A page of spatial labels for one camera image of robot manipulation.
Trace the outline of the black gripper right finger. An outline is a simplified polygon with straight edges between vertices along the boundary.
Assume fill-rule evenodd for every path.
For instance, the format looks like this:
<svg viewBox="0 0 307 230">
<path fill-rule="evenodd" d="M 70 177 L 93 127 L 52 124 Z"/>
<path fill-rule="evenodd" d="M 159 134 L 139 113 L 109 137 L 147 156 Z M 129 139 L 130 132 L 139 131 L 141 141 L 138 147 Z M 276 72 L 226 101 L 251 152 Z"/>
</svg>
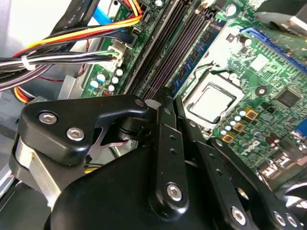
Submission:
<svg viewBox="0 0 307 230">
<path fill-rule="evenodd" d="M 203 138 L 188 119 L 181 96 L 174 99 L 188 156 L 208 184 L 213 222 L 219 230 L 301 230 L 297 217 L 219 138 Z"/>
</svg>

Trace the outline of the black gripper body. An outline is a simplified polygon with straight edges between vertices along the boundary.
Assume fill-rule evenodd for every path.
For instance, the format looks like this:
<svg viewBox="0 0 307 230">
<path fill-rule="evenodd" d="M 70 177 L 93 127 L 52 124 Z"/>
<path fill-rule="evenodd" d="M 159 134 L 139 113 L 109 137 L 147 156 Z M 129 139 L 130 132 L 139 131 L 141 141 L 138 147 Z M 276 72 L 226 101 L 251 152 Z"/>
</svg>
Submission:
<svg viewBox="0 0 307 230">
<path fill-rule="evenodd" d="M 185 164 L 188 207 L 154 210 L 153 155 L 134 150 L 71 183 L 50 215 L 52 230 L 218 230 L 208 184 L 198 168 Z"/>
</svg>

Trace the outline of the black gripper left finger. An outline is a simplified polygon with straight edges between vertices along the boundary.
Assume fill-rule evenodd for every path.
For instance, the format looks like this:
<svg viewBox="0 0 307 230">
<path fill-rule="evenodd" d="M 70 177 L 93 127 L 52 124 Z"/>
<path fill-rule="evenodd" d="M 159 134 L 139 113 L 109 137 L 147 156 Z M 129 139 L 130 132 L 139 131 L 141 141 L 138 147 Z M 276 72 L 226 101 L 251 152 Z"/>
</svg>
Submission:
<svg viewBox="0 0 307 230">
<path fill-rule="evenodd" d="M 128 141 L 153 147 L 149 202 L 154 212 L 182 216 L 189 206 L 183 140 L 166 87 L 148 100 L 125 94 L 28 104 L 12 159 L 24 168 L 20 179 L 54 207 L 64 189 L 84 176 L 88 154 Z"/>
</svg>

